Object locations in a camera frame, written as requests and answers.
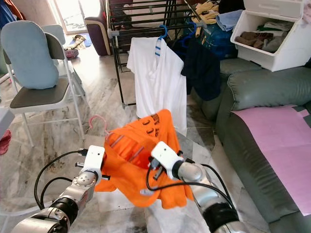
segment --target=black cable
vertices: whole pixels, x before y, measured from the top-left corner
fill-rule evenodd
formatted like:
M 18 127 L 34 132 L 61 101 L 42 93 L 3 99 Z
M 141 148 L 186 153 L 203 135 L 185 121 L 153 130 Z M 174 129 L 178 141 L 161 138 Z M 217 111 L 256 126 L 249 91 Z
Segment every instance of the black cable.
M 226 193 L 227 197 L 228 197 L 228 198 L 230 199 L 230 201 L 232 202 L 232 199 L 231 199 L 231 197 L 230 197 L 230 195 L 229 195 L 229 192 L 228 192 L 228 190 L 227 190 L 227 187 L 225 186 L 225 183 L 224 183 L 223 179 L 221 178 L 221 176 L 218 174 L 218 172 L 217 172 L 212 166 L 210 166 L 210 165 L 207 165 L 207 164 L 201 164 L 201 165 L 202 165 L 202 166 L 208 167 L 209 169 L 212 170 L 212 172 L 214 172 L 214 174 L 217 176 L 217 178 L 219 179 L 220 183 L 222 184 L 222 186 L 223 186 L 223 188 L 224 188 L 224 190 L 225 190 L 225 193 Z
M 164 188 L 170 188 L 170 187 L 181 186 L 181 185 L 197 185 L 197 186 L 202 186 L 202 187 L 206 187 L 206 188 L 212 189 L 215 192 L 219 193 L 231 205 L 232 209 L 235 210 L 235 207 L 234 207 L 232 201 L 221 190 L 219 190 L 218 188 L 215 188 L 214 186 L 208 185 L 208 184 L 198 183 L 198 182 L 181 182 L 181 183 L 172 183 L 172 184 L 168 184 L 168 185 L 157 187 L 157 188 L 151 188 L 150 185 L 149 185 L 149 174 L 150 174 L 150 171 L 151 171 L 151 166 L 149 166 L 148 171 L 147 171 L 147 175 L 146 175 L 146 185 L 147 185 L 147 188 L 150 191 L 158 191 L 158 190 L 161 190 L 161 189 L 164 189 Z
M 43 208 L 45 208 L 44 202 L 43 202 L 43 198 L 44 198 L 45 191 L 48 189 L 49 185 L 50 185 L 53 181 L 56 181 L 56 180 L 65 180 L 65 181 L 72 182 L 71 179 L 66 178 L 66 177 L 56 177 L 56 178 L 54 178 L 54 179 L 51 179 L 49 182 L 47 182 L 47 184 L 44 186 L 44 188 L 43 188 L 43 190 L 42 190 L 42 193 L 41 193 L 41 196 L 40 196 L 40 203 L 41 203 L 41 205 L 43 206 Z
M 44 209 L 44 206 L 41 205 L 40 203 L 40 200 L 38 198 L 38 193 L 37 193 L 37 190 L 38 190 L 38 183 L 39 183 L 39 179 L 40 179 L 40 176 L 42 175 L 42 173 L 44 172 L 45 169 L 47 169 L 49 166 L 51 166 L 53 163 L 55 163 L 57 160 L 59 160 L 60 158 L 66 156 L 66 155 L 69 155 L 69 154 L 74 154 L 74 153 L 81 153 L 81 150 L 76 150 L 76 151 L 70 151 L 70 152 L 67 152 L 65 154 L 62 154 L 58 157 L 56 157 L 55 159 L 53 159 L 52 161 L 50 161 L 48 164 L 46 164 L 44 166 L 44 168 L 42 168 L 42 170 L 39 172 L 38 176 L 37 176 L 37 179 L 35 181 L 35 188 L 34 188 L 34 196 L 35 196 L 35 201 L 37 203 L 37 205 L 39 206 L 40 210 L 43 210 Z

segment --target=wall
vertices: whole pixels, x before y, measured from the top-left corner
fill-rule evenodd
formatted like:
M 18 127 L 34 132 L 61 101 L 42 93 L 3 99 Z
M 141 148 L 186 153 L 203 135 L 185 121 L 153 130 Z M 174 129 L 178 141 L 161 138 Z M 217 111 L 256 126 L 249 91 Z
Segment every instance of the wall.
M 40 26 L 56 24 L 48 0 L 12 0 L 27 20 Z

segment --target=light blue cushion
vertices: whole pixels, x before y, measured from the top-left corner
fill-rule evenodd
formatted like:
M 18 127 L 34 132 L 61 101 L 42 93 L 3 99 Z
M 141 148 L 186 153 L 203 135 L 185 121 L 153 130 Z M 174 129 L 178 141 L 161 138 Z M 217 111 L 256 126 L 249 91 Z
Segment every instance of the light blue cushion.
M 58 71 L 50 57 L 46 37 L 37 24 L 8 23 L 2 29 L 0 41 L 22 86 L 45 89 L 57 84 Z

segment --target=hanging shirt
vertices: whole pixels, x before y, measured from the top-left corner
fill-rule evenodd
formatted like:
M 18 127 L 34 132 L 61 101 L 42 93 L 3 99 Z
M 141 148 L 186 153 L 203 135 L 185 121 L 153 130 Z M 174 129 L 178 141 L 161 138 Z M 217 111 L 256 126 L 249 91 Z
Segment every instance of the hanging shirt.
M 160 41 L 160 56 L 155 55 L 157 37 L 132 38 L 127 68 L 135 74 L 137 116 L 170 110 L 173 124 L 181 133 L 187 128 L 186 77 L 183 61 Z

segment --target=white storage box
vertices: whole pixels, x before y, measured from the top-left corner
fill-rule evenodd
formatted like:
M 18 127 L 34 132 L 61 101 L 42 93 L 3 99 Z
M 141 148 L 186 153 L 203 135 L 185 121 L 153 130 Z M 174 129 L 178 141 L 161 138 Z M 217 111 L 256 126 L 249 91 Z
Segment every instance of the white storage box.
M 303 0 L 244 0 L 243 11 L 231 36 L 238 57 L 253 61 L 271 71 L 303 66 L 311 57 L 311 24 L 302 19 Z M 236 42 L 243 32 L 253 32 L 268 21 L 293 22 L 292 29 L 275 53 Z

